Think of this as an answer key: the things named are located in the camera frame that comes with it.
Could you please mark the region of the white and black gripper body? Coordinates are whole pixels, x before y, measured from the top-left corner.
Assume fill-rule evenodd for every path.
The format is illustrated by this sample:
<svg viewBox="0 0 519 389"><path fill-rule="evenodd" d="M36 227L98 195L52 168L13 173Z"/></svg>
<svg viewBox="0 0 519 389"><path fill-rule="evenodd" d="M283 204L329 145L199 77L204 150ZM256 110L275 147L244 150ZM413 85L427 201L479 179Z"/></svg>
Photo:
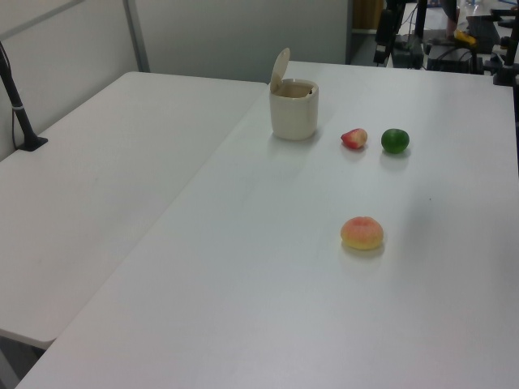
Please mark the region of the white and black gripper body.
<svg viewBox="0 0 519 389"><path fill-rule="evenodd" d="M377 45L387 45L389 43L394 31L396 18L397 13L394 10L382 10L375 34L375 42Z"/></svg>

